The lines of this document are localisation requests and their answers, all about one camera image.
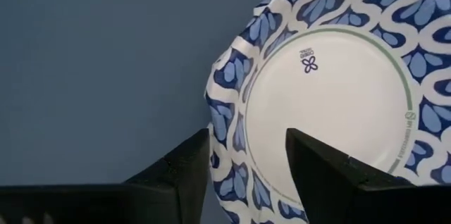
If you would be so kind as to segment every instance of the white plate center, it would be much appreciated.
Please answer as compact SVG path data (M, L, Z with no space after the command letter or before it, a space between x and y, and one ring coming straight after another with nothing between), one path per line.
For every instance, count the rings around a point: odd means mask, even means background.
M363 36L322 31L295 37L272 56L247 100L245 129L260 176L299 202L285 153L297 128L387 171L400 151L407 94L388 51Z

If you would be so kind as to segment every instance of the blue background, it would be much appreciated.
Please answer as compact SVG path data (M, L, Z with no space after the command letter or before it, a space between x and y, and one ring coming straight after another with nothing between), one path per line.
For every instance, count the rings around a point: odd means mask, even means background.
M204 127L261 0L0 0L0 185L121 182ZM211 187L203 223L227 223Z

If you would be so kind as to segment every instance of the paper plate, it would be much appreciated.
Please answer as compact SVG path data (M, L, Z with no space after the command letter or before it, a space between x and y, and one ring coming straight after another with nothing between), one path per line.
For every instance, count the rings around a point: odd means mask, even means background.
M451 0L262 2L205 94L231 221L307 221L289 127L416 185L451 182L450 55Z

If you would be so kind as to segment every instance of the blue wall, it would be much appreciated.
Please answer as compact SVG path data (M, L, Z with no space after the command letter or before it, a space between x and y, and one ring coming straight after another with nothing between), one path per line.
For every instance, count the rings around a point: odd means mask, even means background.
M120 182L204 127L259 1L0 0L0 185Z

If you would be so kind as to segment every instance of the blue and white paper plate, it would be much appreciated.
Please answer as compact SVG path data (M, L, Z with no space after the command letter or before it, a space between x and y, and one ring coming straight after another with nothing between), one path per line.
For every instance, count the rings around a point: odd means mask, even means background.
M416 185L451 182L451 0L266 0L205 97L233 223L307 222L288 127Z

